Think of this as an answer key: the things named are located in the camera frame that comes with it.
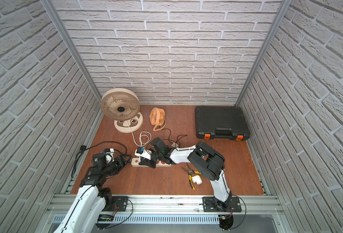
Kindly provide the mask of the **white pipe elbow fitting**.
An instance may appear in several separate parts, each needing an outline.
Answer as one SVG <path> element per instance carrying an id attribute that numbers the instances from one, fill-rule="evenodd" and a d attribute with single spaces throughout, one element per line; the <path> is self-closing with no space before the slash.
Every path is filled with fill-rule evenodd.
<path id="1" fill-rule="evenodd" d="M 197 184 L 197 185 L 202 184 L 202 179 L 199 175 L 192 176 L 191 179 L 192 179 L 192 182 Z"/>

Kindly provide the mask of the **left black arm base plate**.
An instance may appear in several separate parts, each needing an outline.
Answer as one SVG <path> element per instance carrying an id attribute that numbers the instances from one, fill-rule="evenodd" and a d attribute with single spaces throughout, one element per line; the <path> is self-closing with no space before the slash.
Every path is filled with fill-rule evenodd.
<path id="1" fill-rule="evenodd" d="M 128 196 L 103 196 L 96 197 L 92 206 L 104 203 L 102 211 L 104 212 L 125 212 L 127 208 Z"/>

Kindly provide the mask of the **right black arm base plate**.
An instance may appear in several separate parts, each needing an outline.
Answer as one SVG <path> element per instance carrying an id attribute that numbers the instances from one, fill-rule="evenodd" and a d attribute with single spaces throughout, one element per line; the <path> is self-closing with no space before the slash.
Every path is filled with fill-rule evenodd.
<path id="1" fill-rule="evenodd" d="M 225 202 L 219 201 L 215 197 L 202 197 L 204 212 L 242 212 L 238 197 L 229 196 Z"/>

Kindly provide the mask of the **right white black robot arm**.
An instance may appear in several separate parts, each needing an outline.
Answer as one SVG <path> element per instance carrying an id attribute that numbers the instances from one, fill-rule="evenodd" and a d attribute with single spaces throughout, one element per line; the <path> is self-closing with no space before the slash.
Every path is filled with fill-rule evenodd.
<path id="1" fill-rule="evenodd" d="M 211 182 L 215 200 L 221 204 L 228 202 L 232 193 L 225 178 L 225 158 L 214 148 L 203 141 L 188 148 L 170 148 L 160 138 L 155 138 L 151 145 L 153 148 L 150 150 L 138 147 L 135 151 L 141 166 L 154 169 L 159 161 L 167 165 L 191 163 L 194 170 L 189 166 L 184 168 L 189 175 L 191 187 L 193 187 L 192 174 L 201 175 Z"/>

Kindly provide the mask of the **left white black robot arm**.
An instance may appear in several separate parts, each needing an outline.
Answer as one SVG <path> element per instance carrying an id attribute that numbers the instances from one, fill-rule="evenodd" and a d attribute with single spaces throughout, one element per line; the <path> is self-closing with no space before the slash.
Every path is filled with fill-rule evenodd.
<path id="1" fill-rule="evenodd" d="M 127 196 L 113 197 L 110 188 L 104 187 L 107 179 L 117 175 L 131 160 L 131 156 L 105 150 L 95 154 L 92 166 L 88 168 L 74 202 L 65 218 L 55 230 L 56 233 L 90 233 L 96 226 L 107 230 L 118 226 L 113 224 L 117 212 L 124 212 L 132 202 Z"/>

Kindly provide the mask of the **beige red power strip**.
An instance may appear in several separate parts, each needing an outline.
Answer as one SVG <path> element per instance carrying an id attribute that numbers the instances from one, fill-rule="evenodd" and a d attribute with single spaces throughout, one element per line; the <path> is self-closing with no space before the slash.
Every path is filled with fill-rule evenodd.
<path id="1" fill-rule="evenodd" d="M 139 159 L 143 159 L 143 157 L 140 157 L 140 158 L 133 158 L 132 161 L 131 161 L 131 165 L 132 165 L 133 167 L 148 167 L 148 166 L 140 166 L 140 165 L 138 164 Z M 171 165 L 165 164 L 165 165 L 161 165 L 161 166 L 157 166 L 157 167 L 171 167 Z"/>

